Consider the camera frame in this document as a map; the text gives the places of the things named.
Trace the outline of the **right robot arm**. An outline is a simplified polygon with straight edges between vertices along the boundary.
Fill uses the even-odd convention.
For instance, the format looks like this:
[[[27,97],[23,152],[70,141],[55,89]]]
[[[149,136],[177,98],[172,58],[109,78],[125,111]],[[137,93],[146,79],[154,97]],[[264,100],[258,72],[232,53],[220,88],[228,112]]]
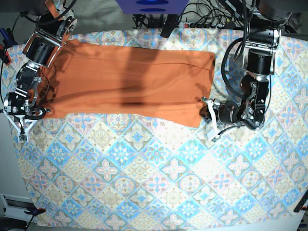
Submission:
[[[52,0],[2,0],[1,12],[18,12],[35,24],[36,29],[27,41],[23,54],[28,62],[17,73],[17,88],[8,93],[3,102],[3,112],[8,116],[39,120],[46,109],[37,105],[37,85],[41,82],[38,71],[51,66],[77,24],[72,16],[76,1],[61,12]]]

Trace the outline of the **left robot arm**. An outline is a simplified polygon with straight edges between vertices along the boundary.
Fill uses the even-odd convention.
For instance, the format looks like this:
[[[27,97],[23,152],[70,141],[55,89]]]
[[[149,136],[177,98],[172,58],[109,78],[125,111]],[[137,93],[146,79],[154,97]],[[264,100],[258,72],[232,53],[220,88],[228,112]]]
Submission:
[[[261,128],[271,96],[271,75],[275,72],[276,50],[280,42],[282,26],[291,15],[277,0],[255,0],[251,8],[243,9],[244,34],[227,48],[221,64],[221,75],[227,89],[241,99],[220,101],[201,100],[206,104],[200,115],[212,123],[216,134],[229,129],[247,127],[250,130]],[[238,44],[234,58],[243,58],[241,92],[236,91],[226,76],[226,62],[232,48]]]

